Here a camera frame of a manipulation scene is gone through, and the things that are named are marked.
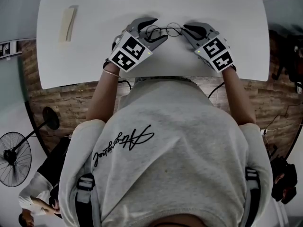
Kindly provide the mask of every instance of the white table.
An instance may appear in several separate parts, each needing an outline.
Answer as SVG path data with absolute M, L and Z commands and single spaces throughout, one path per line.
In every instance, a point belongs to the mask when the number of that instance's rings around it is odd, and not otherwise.
M 78 5 L 71 42 L 58 43 L 63 11 Z M 116 35 L 134 19 L 152 16 L 171 22 L 209 23 L 225 37 L 242 79 L 266 81 L 269 37 L 262 0 L 41 0 L 37 56 L 42 88 L 99 80 Z M 220 76 L 204 65 L 183 36 L 169 39 L 123 78 Z

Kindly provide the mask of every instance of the eyeglasses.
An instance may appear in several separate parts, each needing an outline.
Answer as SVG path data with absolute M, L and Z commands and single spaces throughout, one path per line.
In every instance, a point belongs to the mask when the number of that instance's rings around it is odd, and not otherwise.
M 148 40 L 154 40 L 162 35 L 162 30 L 166 30 L 166 33 L 171 37 L 177 37 L 181 34 L 181 26 L 177 23 L 170 23 L 166 28 L 160 28 L 155 25 L 151 25 L 147 28 L 145 34 Z

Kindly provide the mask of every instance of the gray t-shirt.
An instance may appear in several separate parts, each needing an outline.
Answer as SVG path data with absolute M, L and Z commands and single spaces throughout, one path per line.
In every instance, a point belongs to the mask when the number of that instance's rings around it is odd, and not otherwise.
M 272 173 L 259 127 L 238 126 L 190 82 L 140 82 L 106 124 L 76 128 L 60 179 L 67 226 L 78 225 L 75 184 L 90 154 L 103 227 L 144 227 L 185 213 L 209 227 L 238 226 L 246 166 L 260 176 L 257 217 L 270 198 Z

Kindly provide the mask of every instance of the hair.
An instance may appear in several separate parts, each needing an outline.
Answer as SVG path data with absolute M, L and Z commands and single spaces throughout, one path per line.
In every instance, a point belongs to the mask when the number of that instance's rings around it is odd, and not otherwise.
M 297 195 L 297 189 L 296 188 L 291 188 L 287 191 L 287 194 L 284 199 L 282 199 L 283 204 L 288 204 L 294 196 Z
M 22 213 L 20 213 L 20 215 L 19 215 L 19 224 L 20 224 L 22 227 L 27 227 L 27 222 L 23 219 Z

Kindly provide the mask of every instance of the beige paper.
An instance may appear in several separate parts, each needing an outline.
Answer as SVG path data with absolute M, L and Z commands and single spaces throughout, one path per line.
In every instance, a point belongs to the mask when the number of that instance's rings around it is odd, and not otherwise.
M 64 10 L 59 33 L 59 42 L 71 41 L 71 31 L 75 19 L 75 12 L 75 8 Z

